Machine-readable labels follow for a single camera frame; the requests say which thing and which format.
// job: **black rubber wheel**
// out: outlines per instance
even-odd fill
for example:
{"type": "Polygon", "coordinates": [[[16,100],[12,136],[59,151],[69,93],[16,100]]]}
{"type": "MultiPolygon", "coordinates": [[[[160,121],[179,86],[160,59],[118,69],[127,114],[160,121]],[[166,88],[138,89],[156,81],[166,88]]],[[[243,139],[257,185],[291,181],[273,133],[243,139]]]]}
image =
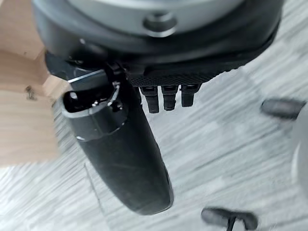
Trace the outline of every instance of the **black rubber wheel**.
{"type": "Polygon", "coordinates": [[[261,111],[269,116],[297,119],[298,114],[305,105],[305,101],[294,99],[267,99],[262,103],[261,111]]]}

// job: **black plastic housing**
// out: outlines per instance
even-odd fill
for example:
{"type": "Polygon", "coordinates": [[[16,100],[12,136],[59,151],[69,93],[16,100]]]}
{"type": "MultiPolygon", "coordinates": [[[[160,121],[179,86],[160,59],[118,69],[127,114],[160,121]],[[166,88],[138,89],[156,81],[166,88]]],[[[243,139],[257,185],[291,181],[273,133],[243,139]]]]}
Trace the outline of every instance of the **black plastic housing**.
{"type": "MultiPolygon", "coordinates": [[[[94,107],[81,107],[62,97],[62,113],[94,168],[115,196],[132,211],[152,215],[172,206],[173,192],[159,147],[134,88],[122,83],[113,112],[108,100],[94,107]]],[[[84,92],[76,92],[82,98],[84,92]]]]}

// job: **gray wood-grain floor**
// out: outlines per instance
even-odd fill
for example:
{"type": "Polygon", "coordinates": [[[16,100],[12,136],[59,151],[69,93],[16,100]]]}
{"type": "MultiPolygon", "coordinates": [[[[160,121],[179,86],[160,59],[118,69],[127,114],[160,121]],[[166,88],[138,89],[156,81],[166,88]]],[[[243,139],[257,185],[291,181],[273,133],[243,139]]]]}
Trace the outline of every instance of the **gray wood-grain floor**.
{"type": "Polygon", "coordinates": [[[308,99],[307,73],[308,0],[288,0],[264,54],[204,84],[193,108],[147,113],[175,193],[171,209],[150,217],[112,195],[56,104],[62,156],[0,169],[0,231],[222,230],[201,221],[204,206],[252,210],[259,231],[306,231],[308,200],[292,175],[292,123],[263,116],[259,107],[269,96],[308,99]]]}

